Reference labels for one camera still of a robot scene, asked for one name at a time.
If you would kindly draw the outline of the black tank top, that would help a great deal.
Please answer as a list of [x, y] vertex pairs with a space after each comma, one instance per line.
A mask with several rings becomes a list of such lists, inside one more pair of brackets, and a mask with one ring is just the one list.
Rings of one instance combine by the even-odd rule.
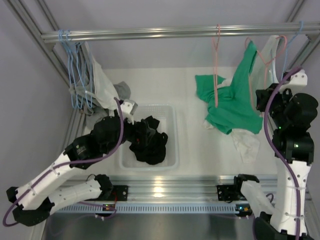
[[139, 148], [130, 143], [129, 149], [134, 153], [137, 161], [154, 166], [165, 160], [168, 142], [168, 135], [165, 132], [158, 132], [160, 121], [153, 116], [148, 116], [146, 120], [152, 128], [152, 139], [147, 147]]

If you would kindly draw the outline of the green tank top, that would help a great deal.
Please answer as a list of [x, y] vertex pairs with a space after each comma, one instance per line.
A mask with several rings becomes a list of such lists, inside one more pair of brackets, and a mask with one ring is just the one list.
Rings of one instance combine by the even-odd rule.
[[212, 75], [196, 75], [196, 95], [207, 104], [205, 120], [213, 127], [228, 135], [233, 129], [247, 130], [258, 134], [263, 119], [254, 112], [251, 104], [249, 75], [257, 57], [257, 47], [250, 41], [243, 58], [237, 66], [229, 86], [214, 92]]

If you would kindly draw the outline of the pink hanger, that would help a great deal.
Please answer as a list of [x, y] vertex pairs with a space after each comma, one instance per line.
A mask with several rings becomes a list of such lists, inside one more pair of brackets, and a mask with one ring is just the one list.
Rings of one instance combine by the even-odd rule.
[[270, 68], [274, 66], [275, 60], [285, 52], [287, 44], [288, 39], [285, 35], [271, 35], [262, 51], [256, 50], [252, 72], [248, 75], [250, 104], [254, 111], [256, 111], [257, 100], [255, 91], [267, 87], [268, 74], [271, 72], [272, 77], [275, 74], [275, 70], [270, 70]]
[[221, 37], [221, 26], [220, 24], [216, 25], [217, 29], [217, 40], [215, 37], [212, 37], [212, 58], [213, 58], [213, 87], [214, 87], [214, 106], [218, 108], [219, 98], [218, 98], [218, 60], [219, 60], [219, 43]]

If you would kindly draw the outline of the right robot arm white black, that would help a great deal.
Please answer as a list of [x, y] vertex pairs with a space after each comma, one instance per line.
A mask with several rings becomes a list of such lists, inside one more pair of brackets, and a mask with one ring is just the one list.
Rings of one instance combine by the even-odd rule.
[[305, 196], [309, 172], [314, 161], [314, 141], [308, 129], [317, 117], [318, 101], [306, 93], [279, 91], [273, 83], [256, 90], [256, 109], [275, 123], [273, 135], [266, 139], [280, 159], [277, 163], [276, 202], [263, 193], [254, 175], [234, 177], [232, 192], [246, 199], [255, 217], [253, 232], [257, 240], [309, 240], [305, 224]]

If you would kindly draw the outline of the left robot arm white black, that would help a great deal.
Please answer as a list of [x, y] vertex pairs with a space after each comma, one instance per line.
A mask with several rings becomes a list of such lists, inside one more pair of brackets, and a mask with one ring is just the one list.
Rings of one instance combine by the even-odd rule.
[[35, 179], [6, 191], [8, 200], [12, 202], [7, 212], [12, 213], [14, 224], [32, 227], [74, 203], [109, 199], [114, 187], [105, 174], [98, 174], [72, 187], [62, 189], [61, 185], [93, 164], [110, 157], [126, 141], [146, 148], [156, 133], [157, 125], [149, 117], [134, 123], [119, 116], [103, 118], [89, 134], [76, 138], [68, 145]]

